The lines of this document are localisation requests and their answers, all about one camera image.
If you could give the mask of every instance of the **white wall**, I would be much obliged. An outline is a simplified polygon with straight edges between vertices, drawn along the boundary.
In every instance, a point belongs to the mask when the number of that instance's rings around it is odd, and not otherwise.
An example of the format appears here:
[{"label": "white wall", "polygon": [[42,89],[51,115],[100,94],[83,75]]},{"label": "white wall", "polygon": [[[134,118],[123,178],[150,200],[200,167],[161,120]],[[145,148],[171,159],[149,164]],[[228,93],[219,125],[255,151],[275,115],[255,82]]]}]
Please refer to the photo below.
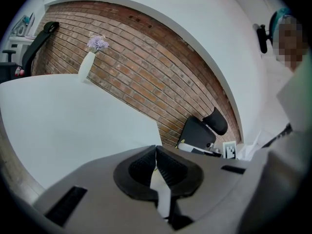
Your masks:
[{"label": "white wall", "polygon": [[282,0],[236,0],[252,24],[269,25],[273,13],[285,4]]},{"label": "white wall", "polygon": [[[69,0],[45,0],[46,5]],[[208,63],[253,143],[266,101],[266,72],[251,22],[235,0],[101,0],[137,9],[184,38]]]}]

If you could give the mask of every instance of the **brick wall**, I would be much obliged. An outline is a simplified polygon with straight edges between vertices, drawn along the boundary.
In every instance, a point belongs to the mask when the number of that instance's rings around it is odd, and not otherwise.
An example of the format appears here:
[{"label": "brick wall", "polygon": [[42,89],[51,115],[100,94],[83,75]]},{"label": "brick wall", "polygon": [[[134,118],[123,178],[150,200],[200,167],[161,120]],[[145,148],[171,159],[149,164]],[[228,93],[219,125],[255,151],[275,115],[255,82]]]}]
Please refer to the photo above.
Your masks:
[{"label": "brick wall", "polygon": [[107,37],[110,47],[97,53],[89,79],[155,119],[161,140],[175,145],[186,119],[202,120],[214,107],[229,129],[218,142],[240,141],[232,107],[205,61],[179,35],[139,11],[116,4],[75,1],[52,5],[48,21],[59,29],[37,54],[33,74],[78,72],[88,52],[89,33]]}]

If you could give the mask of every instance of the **black slot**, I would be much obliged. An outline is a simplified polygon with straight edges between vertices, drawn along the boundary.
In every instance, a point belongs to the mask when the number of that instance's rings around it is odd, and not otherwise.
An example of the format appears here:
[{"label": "black slot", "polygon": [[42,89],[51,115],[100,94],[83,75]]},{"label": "black slot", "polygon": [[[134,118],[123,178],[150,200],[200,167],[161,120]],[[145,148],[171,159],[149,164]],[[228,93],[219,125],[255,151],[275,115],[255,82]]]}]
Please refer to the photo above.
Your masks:
[{"label": "black slot", "polygon": [[87,189],[82,187],[72,187],[45,216],[55,224],[63,226],[86,192]]},{"label": "black slot", "polygon": [[231,173],[236,173],[236,174],[244,174],[244,172],[246,171],[245,168],[239,168],[239,167],[229,166],[229,165],[222,166],[221,169],[225,171],[229,171]]}]

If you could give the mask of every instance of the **white table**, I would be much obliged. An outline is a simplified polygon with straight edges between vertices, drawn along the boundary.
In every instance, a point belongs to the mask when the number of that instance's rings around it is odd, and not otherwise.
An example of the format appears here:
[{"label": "white table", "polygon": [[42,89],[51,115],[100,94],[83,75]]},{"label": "white table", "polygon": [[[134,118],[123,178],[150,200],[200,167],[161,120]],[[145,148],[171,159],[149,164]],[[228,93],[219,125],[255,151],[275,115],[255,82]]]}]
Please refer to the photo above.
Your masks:
[{"label": "white table", "polygon": [[44,188],[93,159],[161,145],[153,119],[77,75],[2,83],[0,109],[14,151]]},{"label": "white table", "polygon": [[[28,46],[33,43],[33,39],[28,39],[26,37],[9,37],[9,40],[5,46],[5,49],[15,50],[16,54],[12,55],[12,62],[16,62],[21,65],[21,60],[25,54]],[[3,54],[2,61],[7,61],[7,54]]]}]

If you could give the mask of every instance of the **white flower vase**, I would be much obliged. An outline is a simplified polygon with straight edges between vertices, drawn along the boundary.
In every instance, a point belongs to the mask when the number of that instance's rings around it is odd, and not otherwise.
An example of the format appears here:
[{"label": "white flower vase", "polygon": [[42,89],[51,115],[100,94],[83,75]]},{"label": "white flower vase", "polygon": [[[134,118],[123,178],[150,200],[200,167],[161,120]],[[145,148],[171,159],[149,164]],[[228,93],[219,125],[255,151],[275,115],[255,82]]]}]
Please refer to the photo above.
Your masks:
[{"label": "white flower vase", "polygon": [[92,64],[94,62],[94,58],[96,57],[95,53],[89,52],[86,57],[83,59],[79,71],[78,71],[78,79],[81,82],[84,82],[91,70]]}]

